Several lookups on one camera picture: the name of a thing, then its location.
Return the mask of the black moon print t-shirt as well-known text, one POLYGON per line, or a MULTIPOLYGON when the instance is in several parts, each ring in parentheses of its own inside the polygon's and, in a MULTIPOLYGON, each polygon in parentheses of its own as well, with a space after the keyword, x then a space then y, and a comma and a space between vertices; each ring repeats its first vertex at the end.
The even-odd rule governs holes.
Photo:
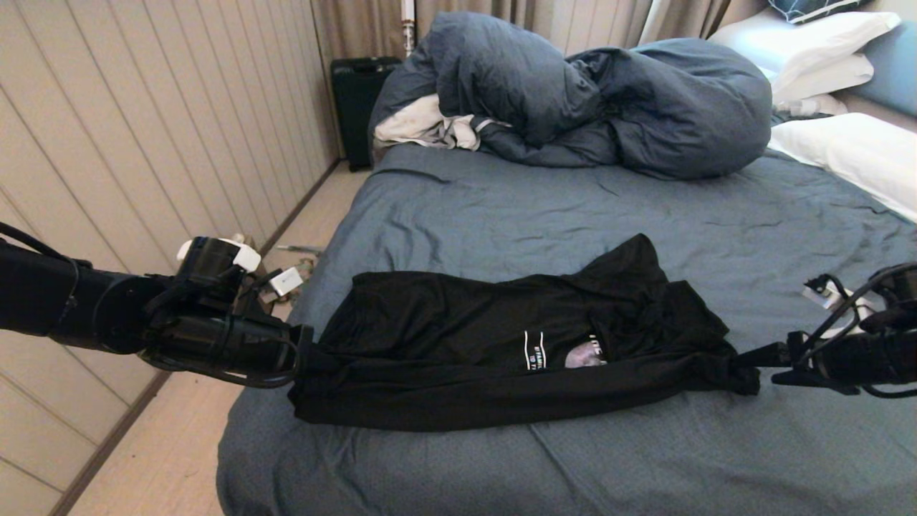
POLYGON ((309 424, 460 431, 576 419, 690 391, 754 396, 728 327, 639 233, 573 274, 488 283, 358 274, 289 389, 309 424))

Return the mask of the beige trash bin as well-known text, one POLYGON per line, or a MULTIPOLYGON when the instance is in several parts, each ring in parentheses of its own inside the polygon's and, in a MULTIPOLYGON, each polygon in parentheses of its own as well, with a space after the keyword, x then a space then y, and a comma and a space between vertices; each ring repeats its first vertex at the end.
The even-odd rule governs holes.
POLYGON ((269 296, 266 285, 259 285, 257 288, 252 287, 252 285, 258 281, 261 281, 261 279, 268 274, 265 258, 263 258, 263 256, 258 253, 256 242, 254 241, 252 235, 238 233, 235 236, 242 244, 248 245, 252 249, 255 249, 256 255, 259 255, 259 258, 261 258, 261 261, 259 262, 255 272, 248 274, 243 281, 243 287, 249 288, 250 290, 248 307, 250 310, 255 310, 256 308, 259 312, 262 312, 265 315, 272 315, 274 301, 272 301, 272 297, 269 296))

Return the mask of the multicoloured rag mop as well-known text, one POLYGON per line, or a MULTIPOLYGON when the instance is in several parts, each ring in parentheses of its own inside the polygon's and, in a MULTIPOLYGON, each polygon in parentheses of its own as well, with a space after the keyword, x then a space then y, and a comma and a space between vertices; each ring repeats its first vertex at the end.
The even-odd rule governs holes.
POLYGON ((317 268, 318 262, 323 257, 325 252, 324 247, 317 246, 307 246, 307 245, 277 245, 275 246, 276 251, 281 252, 282 254, 289 254, 296 256, 296 262, 292 265, 292 268, 295 268, 300 274, 300 277, 305 282, 308 282, 312 275, 315 273, 315 268, 317 268))

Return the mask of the long white pillow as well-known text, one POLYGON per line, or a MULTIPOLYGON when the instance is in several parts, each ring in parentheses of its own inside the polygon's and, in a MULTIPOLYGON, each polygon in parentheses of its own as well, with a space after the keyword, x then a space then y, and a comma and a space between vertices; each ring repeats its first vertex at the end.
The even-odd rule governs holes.
POLYGON ((917 132, 846 113, 779 124, 767 147, 835 174, 917 224, 917 132))

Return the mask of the black suitcase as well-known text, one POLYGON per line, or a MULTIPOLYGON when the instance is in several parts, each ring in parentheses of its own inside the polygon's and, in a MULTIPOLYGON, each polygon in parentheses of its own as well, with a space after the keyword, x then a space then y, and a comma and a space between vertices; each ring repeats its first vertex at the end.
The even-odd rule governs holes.
POLYGON ((402 61, 396 57, 334 59, 330 65, 335 112, 350 172, 371 167, 369 122, 388 75, 402 61))

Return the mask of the dark blue duvet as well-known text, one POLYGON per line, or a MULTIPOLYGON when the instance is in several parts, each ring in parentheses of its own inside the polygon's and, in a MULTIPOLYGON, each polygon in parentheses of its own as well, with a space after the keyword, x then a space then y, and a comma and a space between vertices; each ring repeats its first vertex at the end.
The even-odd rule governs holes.
POLYGON ((679 38, 566 57, 548 40, 487 14, 442 12, 390 73, 371 132, 436 94, 444 115, 512 125, 479 134, 485 151, 522 166, 621 166, 674 180, 727 176, 762 156, 771 87, 733 49, 679 38))

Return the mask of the flat white pillow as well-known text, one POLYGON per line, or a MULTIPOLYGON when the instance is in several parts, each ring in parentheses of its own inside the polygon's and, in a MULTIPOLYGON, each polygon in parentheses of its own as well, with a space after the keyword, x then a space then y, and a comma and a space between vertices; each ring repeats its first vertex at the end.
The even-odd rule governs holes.
POLYGON ((800 73, 788 79, 776 76, 771 82, 774 105, 832 94, 871 81, 874 66, 864 54, 852 54, 837 62, 800 73))

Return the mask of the white crumpled cloth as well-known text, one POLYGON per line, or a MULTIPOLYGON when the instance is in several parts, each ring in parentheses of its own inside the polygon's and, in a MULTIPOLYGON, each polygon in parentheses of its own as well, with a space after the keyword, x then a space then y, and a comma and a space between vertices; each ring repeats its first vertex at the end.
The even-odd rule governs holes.
POLYGON ((489 126, 513 127, 481 115, 444 115, 439 96, 426 95, 377 124, 371 132, 371 150, 412 143, 433 149, 477 151, 481 147, 479 134, 489 126))

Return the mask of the blue bed sheet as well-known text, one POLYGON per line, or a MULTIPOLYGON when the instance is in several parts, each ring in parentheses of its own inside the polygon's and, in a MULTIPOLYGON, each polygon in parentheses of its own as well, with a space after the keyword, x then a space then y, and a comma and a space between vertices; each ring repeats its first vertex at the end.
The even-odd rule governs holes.
MULTIPOLYGON (((320 330, 364 271, 504 281, 574 273, 635 233, 738 350, 813 330, 803 282, 854 290, 917 261, 917 226, 821 168, 767 151, 739 173, 661 181, 396 149, 298 301, 320 330)), ((445 434, 311 425, 245 390, 216 473, 226 516, 917 516, 917 399, 774 386, 682 394, 553 424, 445 434)))

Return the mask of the light blue headboard cushion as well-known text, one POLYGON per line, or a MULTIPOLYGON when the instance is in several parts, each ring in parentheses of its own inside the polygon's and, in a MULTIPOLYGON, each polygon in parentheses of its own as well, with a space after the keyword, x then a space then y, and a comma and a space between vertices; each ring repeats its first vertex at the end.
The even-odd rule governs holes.
POLYGON ((903 21, 862 50, 873 66, 872 78, 854 95, 917 118, 917 21, 903 21))

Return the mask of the large white pillow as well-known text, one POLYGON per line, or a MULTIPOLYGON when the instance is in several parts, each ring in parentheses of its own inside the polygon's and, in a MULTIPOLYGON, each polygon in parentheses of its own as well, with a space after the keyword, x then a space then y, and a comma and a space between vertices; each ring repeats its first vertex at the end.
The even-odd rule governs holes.
POLYGON ((709 40, 753 62, 773 84, 842 61, 903 21, 891 12, 849 11, 792 25, 772 9, 721 27, 709 40))

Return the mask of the beige curtain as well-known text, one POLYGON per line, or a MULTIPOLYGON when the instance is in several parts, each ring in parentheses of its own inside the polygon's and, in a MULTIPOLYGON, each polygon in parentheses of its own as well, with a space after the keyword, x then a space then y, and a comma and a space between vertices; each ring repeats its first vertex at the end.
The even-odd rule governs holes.
MULTIPOLYGON (((656 40, 708 38, 742 0, 408 0, 416 39, 437 14, 469 11, 533 32, 564 55, 633 48, 656 40)), ((406 56, 402 0, 312 0, 319 33, 334 58, 406 56)))

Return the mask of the dark patterned cushion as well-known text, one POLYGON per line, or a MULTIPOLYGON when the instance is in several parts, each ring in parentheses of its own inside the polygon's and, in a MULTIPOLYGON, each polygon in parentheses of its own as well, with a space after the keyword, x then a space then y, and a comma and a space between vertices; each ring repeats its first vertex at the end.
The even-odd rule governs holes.
POLYGON ((787 23, 803 25, 818 19, 860 9, 875 0, 766 0, 787 23))

